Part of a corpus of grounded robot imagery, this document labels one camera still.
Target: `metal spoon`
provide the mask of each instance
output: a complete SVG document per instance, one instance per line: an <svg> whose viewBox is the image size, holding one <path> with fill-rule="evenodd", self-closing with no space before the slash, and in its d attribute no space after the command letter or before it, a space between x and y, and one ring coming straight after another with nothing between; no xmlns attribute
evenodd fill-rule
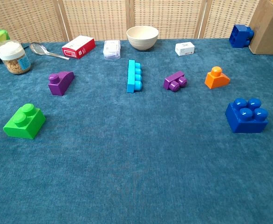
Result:
<svg viewBox="0 0 273 224"><path fill-rule="evenodd" d="M64 56L61 56L61 55L58 55L58 54L54 54L54 53L48 52L48 50L45 48L45 46L43 46L40 43L32 42L30 44L30 49L34 53L36 53L38 55L49 55L49 56L54 56L54 57L62 58L62 59L65 59L65 60L69 60L68 57L64 57Z"/></svg>

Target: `woven panel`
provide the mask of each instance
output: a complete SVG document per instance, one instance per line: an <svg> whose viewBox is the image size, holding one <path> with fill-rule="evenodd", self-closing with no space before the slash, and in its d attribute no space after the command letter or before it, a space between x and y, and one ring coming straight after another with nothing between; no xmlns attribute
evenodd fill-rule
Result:
<svg viewBox="0 0 273 224"><path fill-rule="evenodd" d="M0 0L0 29L20 42L65 41L52 0Z"/></svg>
<svg viewBox="0 0 273 224"><path fill-rule="evenodd" d="M154 26L160 39L193 38L202 0L135 0L135 25Z"/></svg>
<svg viewBox="0 0 273 224"><path fill-rule="evenodd" d="M228 38L234 24L249 25L259 0L213 0L204 38Z"/></svg>
<svg viewBox="0 0 273 224"><path fill-rule="evenodd" d="M63 0L72 37L126 39L125 0Z"/></svg>

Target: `light blue toy block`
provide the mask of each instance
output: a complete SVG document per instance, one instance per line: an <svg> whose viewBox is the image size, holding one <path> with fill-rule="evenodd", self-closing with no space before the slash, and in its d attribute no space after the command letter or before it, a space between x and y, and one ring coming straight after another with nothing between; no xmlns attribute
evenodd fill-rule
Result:
<svg viewBox="0 0 273 224"><path fill-rule="evenodd" d="M129 60L128 63L128 79L127 92L134 93L142 88L142 70L141 64L136 63L135 60Z"/></svg>

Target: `glass jar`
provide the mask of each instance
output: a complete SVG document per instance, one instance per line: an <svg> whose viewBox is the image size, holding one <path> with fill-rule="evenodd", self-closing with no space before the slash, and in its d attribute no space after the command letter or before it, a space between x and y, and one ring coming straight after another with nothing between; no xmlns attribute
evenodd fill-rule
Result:
<svg viewBox="0 0 273 224"><path fill-rule="evenodd" d="M15 75L23 74L31 68L31 63L25 50L15 40L0 42L0 58L8 71Z"/></svg>

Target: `ceramic bowl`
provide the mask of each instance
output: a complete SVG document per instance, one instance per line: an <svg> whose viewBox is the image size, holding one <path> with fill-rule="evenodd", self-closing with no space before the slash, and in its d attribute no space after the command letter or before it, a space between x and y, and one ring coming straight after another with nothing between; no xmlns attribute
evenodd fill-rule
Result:
<svg viewBox="0 0 273 224"><path fill-rule="evenodd" d="M158 29L150 26L136 26L127 30L126 35L132 47L138 50L147 50L155 44Z"/></svg>

